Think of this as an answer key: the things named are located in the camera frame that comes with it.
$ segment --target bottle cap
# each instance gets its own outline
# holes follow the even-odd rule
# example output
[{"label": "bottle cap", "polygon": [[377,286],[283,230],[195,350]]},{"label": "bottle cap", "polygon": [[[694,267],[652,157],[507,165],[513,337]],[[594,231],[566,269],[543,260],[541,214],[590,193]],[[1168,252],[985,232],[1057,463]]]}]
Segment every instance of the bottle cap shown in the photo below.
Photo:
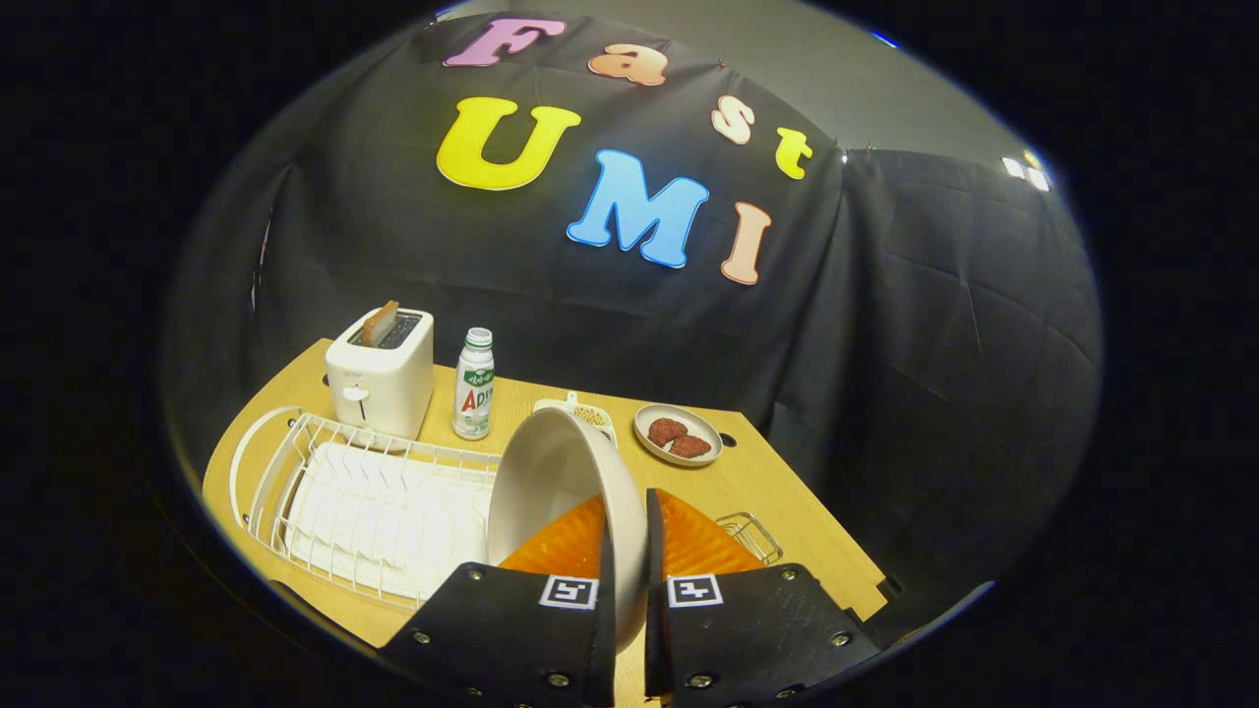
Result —
[{"label": "bottle cap", "polygon": [[472,328],[463,343],[476,349],[488,349],[494,344],[494,333],[485,328]]}]

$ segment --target plastic bottle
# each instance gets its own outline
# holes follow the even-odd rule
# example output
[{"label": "plastic bottle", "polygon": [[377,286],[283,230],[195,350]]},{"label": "plastic bottle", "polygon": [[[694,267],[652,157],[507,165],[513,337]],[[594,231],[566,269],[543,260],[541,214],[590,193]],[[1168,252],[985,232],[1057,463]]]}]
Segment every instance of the plastic bottle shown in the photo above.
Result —
[{"label": "plastic bottle", "polygon": [[465,440],[490,433],[490,404],[494,402],[494,334],[472,328],[463,339],[463,351],[454,369],[454,416],[451,425]]}]

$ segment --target wire rack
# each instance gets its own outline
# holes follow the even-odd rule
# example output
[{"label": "wire rack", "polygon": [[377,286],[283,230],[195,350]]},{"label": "wire rack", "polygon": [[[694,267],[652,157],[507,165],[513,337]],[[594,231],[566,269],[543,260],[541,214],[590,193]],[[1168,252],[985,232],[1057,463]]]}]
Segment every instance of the wire rack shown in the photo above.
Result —
[{"label": "wire rack", "polygon": [[783,548],[769,534],[759,519],[747,511],[737,511],[716,519],[716,524],[738,539],[753,556],[765,566],[773,566],[783,559]]},{"label": "wire rack", "polygon": [[249,535],[290,563],[418,608],[460,563],[485,562],[499,461],[303,413],[243,519]]}]

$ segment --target small bowl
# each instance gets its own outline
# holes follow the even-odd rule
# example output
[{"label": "small bowl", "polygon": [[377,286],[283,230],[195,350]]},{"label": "small bowl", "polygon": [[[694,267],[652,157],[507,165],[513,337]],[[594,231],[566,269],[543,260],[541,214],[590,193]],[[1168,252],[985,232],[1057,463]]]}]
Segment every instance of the small bowl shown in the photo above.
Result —
[{"label": "small bowl", "polygon": [[[672,441],[667,442],[665,447],[658,447],[655,442],[647,438],[647,431],[651,430],[651,423],[653,423],[657,418],[672,418],[682,423],[686,426],[686,435],[694,435],[704,442],[708,442],[713,446],[713,450],[709,450],[697,457],[681,457],[669,451],[674,447]],[[663,403],[651,403],[648,406],[643,406],[637,413],[635,413],[633,432],[638,437],[638,442],[641,442],[648,452],[666,462],[672,462],[674,465],[680,465],[682,467],[703,467],[704,465],[711,464],[713,460],[716,460],[718,456],[721,455],[721,436],[718,435],[716,430],[713,428],[713,426],[710,426],[704,418],[685,408],[679,408],[677,406],[666,406]]]}]

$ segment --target white bowl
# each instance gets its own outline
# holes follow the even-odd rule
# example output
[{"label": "white bowl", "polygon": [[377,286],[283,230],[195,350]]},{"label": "white bowl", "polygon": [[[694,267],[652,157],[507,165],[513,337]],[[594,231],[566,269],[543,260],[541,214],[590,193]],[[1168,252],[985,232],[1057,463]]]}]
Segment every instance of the white bowl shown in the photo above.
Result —
[{"label": "white bowl", "polygon": [[616,568],[617,651],[647,617],[647,513],[630,470],[594,426],[541,408],[512,433],[490,495],[486,561],[497,566],[546,524],[603,494]]},{"label": "white bowl", "polygon": [[[696,457],[681,457],[669,451],[674,446],[672,442],[665,443],[665,447],[658,447],[655,442],[647,438],[647,431],[651,430],[651,423],[657,418],[672,418],[682,423],[686,426],[686,435],[694,435],[695,437],[711,445],[713,448]],[[691,413],[686,408],[679,408],[677,406],[652,403],[638,408],[638,412],[635,413],[633,417],[633,432],[638,437],[638,442],[641,442],[648,452],[661,460],[665,460],[666,462],[672,462],[684,467],[703,467],[713,460],[716,460],[718,455],[721,454],[721,436],[716,433],[716,430],[714,430],[713,426],[710,426],[704,418]]]}]

